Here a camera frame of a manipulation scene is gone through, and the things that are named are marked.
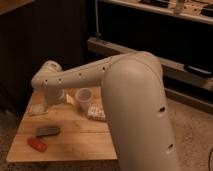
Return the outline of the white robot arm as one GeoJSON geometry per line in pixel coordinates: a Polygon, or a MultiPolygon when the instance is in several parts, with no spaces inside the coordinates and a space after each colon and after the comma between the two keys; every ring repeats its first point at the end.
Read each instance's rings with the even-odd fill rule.
{"type": "Polygon", "coordinates": [[[45,62],[31,85],[59,104],[67,88],[101,88],[101,100],[121,171],[181,171],[159,59],[139,51],[73,69],[45,62]]]}

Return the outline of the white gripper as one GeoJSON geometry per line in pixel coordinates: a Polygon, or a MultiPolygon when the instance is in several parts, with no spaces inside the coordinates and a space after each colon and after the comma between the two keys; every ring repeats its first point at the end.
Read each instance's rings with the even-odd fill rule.
{"type": "MultiPolygon", "coordinates": [[[[65,95],[66,93],[63,89],[50,89],[44,92],[46,102],[49,105],[63,103],[65,101],[65,95]]],[[[66,95],[66,102],[75,105],[75,100],[69,94],[66,95]]]]}

